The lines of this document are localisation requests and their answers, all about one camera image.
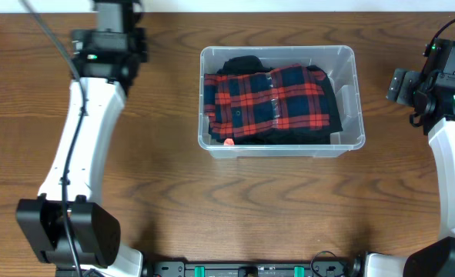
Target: plastic bin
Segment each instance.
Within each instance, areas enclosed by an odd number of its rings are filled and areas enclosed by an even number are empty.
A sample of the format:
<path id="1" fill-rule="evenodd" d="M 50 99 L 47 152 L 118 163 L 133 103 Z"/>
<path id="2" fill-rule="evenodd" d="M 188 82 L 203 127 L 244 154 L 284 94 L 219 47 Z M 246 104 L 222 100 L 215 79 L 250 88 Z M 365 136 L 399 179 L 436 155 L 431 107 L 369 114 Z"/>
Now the plastic bin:
<path id="1" fill-rule="evenodd" d="M 203 79 L 214 74 L 230 58 L 255 55 L 266 67 L 300 63 L 317 65 L 330 77 L 342 121 L 343 131 L 330 135 L 330 145 L 233 145 L 224 146 L 211 139 L 209 120 L 203 115 Z M 198 143 L 214 158 L 308 156 L 335 158 L 363 147 L 366 141 L 357 83 L 356 59 L 345 45 L 297 47 L 216 47 L 203 49 L 200 55 Z"/>

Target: black mount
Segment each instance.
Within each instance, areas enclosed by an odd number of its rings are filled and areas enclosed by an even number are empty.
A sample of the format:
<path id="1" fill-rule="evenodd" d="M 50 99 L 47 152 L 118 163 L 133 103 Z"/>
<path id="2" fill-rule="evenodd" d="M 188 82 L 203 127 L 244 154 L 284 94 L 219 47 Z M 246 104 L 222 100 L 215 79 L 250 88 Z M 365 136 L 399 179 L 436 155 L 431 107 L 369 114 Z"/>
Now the black mount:
<path id="1" fill-rule="evenodd" d="M 118 220 L 101 206 L 86 202 L 85 197 L 77 197 L 69 203 L 69 208 L 81 263 L 103 268 L 111 265 L 118 255 L 121 240 Z M 16 218 L 40 262 L 53 263 L 59 268 L 72 267 L 61 202 L 48 201 L 44 194 L 36 200 L 21 199 Z"/>
<path id="2" fill-rule="evenodd" d="M 141 14 L 133 13 L 137 0 L 94 0 L 97 29 L 72 32 L 73 62 L 82 77 L 119 82 L 125 93 L 147 62 L 146 34 L 136 28 Z"/>
<path id="3" fill-rule="evenodd" d="M 455 276 L 455 238 L 447 237 L 412 254 L 405 264 L 403 277 Z"/>
<path id="4" fill-rule="evenodd" d="M 442 118 L 455 120 L 455 42 L 434 39 L 422 72 L 396 69 L 387 98 L 414 107 L 410 124 L 423 126 L 424 135 Z"/>

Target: red plaid shirt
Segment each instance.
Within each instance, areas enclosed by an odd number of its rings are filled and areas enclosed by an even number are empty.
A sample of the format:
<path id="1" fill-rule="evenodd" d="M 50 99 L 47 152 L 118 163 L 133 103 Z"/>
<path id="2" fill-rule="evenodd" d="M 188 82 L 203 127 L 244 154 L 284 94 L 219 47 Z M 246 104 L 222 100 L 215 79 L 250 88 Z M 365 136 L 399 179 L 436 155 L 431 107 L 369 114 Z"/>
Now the red plaid shirt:
<path id="1" fill-rule="evenodd" d="M 327 92 L 318 84 L 325 78 L 321 69 L 301 65 L 252 75 L 205 74 L 209 133 L 213 139 L 227 139 L 271 129 L 330 130 Z"/>

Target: white wall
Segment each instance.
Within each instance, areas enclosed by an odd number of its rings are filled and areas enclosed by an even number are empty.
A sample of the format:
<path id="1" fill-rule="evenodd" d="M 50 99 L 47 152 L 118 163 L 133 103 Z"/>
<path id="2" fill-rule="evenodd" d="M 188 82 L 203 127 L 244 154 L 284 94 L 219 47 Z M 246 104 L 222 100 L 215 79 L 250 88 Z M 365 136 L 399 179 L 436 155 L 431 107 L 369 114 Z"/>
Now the white wall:
<path id="1" fill-rule="evenodd" d="M 455 0 L 142 0 L 147 12 L 455 12 Z M 89 12 L 91 0 L 31 0 L 38 12 Z M 0 12 L 24 12 L 0 0 Z"/>

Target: wooden table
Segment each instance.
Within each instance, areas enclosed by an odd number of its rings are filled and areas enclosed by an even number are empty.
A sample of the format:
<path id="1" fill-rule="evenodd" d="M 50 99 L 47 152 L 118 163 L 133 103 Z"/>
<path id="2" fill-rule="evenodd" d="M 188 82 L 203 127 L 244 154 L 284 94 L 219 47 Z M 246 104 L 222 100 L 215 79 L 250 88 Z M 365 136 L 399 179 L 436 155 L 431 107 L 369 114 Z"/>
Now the wooden table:
<path id="1" fill-rule="evenodd" d="M 189 260 L 303 260 L 321 250 L 409 255 L 436 241 L 427 137 L 388 102 L 395 68 L 420 69 L 451 13 L 147 14 L 143 65 L 112 137 L 103 206 L 122 240 Z M 68 46 L 93 15 L 43 15 Z M 444 37 L 455 39 L 455 26 Z M 214 160 L 197 142 L 199 53 L 208 45 L 348 45 L 366 145 L 337 159 Z M 54 158 L 69 70 L 27 15 L 0 15 L 0 276 L 49 276 L 15 222 Z"/>

